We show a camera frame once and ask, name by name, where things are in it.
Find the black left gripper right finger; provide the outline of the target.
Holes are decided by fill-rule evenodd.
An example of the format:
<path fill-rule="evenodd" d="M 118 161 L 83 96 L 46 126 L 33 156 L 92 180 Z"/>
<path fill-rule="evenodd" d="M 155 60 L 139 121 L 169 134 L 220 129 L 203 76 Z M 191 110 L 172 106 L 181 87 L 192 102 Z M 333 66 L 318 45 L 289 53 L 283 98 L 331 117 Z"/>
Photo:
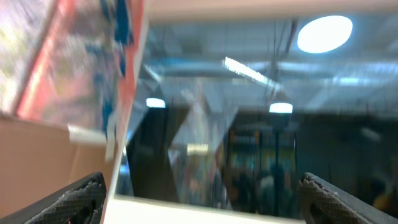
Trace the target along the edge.
<path fill-rule="evenodd" d="M 396 224 L 394 218 L 306 172 L 297 188 L 303 219 L 307 224 Z"/>

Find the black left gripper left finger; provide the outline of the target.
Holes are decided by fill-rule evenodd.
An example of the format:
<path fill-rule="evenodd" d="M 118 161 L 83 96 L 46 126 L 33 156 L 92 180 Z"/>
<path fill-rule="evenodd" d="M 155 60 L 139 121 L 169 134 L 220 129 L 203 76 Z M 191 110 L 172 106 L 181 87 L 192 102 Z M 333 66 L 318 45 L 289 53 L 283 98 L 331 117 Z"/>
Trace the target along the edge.
<path fill-rule="evenodd" d="M 104 176 L 94 172 L 1 218 L 1 224 L 100 224 L 105 200 Z"/>

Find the red snack packet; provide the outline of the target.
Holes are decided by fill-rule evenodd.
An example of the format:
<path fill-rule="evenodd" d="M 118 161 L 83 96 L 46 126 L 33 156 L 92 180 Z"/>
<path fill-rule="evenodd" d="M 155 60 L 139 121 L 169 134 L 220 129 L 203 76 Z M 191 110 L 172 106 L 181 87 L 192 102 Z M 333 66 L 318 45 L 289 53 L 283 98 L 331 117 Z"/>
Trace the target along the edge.
<path fill-rule="evenodd" d="M 1 115 L 67 126 L 113 158 L 143 1 L 1 0 Z"/>

